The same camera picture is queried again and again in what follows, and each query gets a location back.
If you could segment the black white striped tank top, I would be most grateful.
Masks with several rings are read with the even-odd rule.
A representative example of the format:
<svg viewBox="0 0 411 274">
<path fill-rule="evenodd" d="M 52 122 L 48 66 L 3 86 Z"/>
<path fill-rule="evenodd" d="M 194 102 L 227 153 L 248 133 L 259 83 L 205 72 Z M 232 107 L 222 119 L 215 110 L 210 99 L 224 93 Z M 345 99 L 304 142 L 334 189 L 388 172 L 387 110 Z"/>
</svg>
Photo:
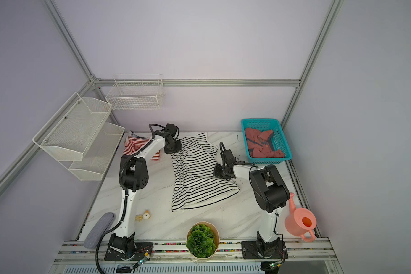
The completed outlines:
<svg viewBox="0 0 411 274">
<path fill-rule="evenodd" d="M 210 206 L 240 192 L 235 182 L 213 174 L 218 148 L 208 141 L 207 133 L 180 141 L 182 149 L 171 155 L 175 175 L 172 212 Z"/>
</svg>

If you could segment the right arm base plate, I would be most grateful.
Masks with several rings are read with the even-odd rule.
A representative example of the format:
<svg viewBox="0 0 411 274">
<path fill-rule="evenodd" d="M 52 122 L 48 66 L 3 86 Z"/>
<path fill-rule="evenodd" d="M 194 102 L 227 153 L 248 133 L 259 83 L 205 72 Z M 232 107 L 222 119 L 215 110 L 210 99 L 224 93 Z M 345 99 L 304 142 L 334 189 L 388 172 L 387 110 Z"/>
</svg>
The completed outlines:
<svg viewBox="0 0 411 274">
<path fill-rule="evenodd" d="M 288 259 L 285 242 L 276 239 L 270 243 L 262 241 L 243 241 L 243 259 Z"/>
</svg>

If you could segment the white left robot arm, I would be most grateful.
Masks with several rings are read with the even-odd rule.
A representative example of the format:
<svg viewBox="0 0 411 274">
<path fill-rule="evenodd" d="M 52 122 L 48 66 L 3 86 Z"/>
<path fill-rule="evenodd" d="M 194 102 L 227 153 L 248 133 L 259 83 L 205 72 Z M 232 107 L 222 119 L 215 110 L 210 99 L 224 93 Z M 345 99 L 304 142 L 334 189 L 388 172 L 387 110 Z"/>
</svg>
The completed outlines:
<svg viewBox="0 0 411 274">
<path fill-rule="evenodd" d="M 104 270 L 99 263 L 99 249 L 104 237 L 109 234 L 107 252 L 113 252 L 119 259 L 132 259 L 139 252 L 135 240 L 135 214 L 139 190 L 144 189 L 149 181 L 147 164 L 160 150 L 166 154 L 174 154 L 181 150 L 182 144 L 178 140 L 179 127 L 168 123 L 165 126 L 149 124 L 151 138 L 136 152 L 123 155 L 119 170 L 119 185 L 123 190 L 120 217 L 117 224 L 103 232 L 95 250 L 95 264 L 100 274 Z"/>
</svg>

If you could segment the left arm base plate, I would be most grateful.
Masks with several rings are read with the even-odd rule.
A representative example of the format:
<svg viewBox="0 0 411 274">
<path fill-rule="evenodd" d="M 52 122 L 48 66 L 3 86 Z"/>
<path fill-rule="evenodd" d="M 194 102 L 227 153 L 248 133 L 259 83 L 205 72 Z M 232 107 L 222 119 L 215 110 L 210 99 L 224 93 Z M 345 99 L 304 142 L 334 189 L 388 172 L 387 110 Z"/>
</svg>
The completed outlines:
<svg viewBox="0 0 411 274">
<path fill-rule="evenodd" d="M 139 261 L 145 257 L 145 253 L 152 253 L 152 242 L 130 242 L 109 244 L 106 251 L 105 261 Z"/>
</svg>

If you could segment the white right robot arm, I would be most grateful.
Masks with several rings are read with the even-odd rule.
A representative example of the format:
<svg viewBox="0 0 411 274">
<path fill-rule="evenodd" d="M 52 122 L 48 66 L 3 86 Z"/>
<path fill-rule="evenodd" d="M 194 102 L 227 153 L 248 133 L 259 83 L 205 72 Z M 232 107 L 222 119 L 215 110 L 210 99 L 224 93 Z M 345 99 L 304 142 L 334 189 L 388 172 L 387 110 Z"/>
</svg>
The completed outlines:
<svg viewBox="0 0 411 274">
<path fill-rule="evenodd" d="M 231 150 L 219 143 L 222 164 L 216 164 L 213 175 L 231 180 L 244 179 L 249 182 L 257 205 L 263 210 L 261 225 L 255 241 L 243 241 L 244 259 L 280 259 L 288 258 L 283 234 L 277 231 L 277 225 L 291 195 L 282 176 L 273 164 L 258 167 L 252 163 L 238 160 Z"/>
</svg>

